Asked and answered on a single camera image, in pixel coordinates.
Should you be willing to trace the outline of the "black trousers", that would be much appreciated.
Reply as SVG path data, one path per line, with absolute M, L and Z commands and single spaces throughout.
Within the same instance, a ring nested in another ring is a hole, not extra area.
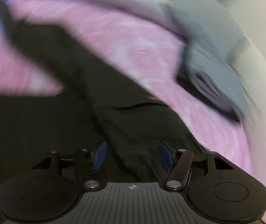
M 107 143 L 111 178 L 127 181 L 167 178 L 159 143 L 206 154 L 176 112 L 62 27 L 15 20 L 2 0 L 0 21 L 14 48 L 67 85 L 54 97 L 0 95 L 0 184 L 51 150 L 72 154 Z

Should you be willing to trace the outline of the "pink floral bed sheet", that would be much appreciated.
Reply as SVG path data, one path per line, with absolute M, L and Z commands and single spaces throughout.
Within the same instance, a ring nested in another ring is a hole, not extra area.
M 86 1 L 12 0 L 9 6 L 17 18 L 63 26 L 167 103 L 204 147 L 253 172 L 243 125 L 197 100 L 174 81 L 183 48 L 174 34 L 152 22 Z M 0 28 L 1 93 L 53 96 L 62 89 L 49 73 L 12 49 Z

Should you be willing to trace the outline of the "folded grey garment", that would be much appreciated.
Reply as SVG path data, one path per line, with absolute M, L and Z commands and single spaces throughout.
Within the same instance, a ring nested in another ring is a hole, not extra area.
M 188 81 L 215 108 L 242 118 L 245 91 L 229 65 L 245 42 L 240 26 L 217 0 L 170 0 L 166 13 L 186 39 L 177 78 Z

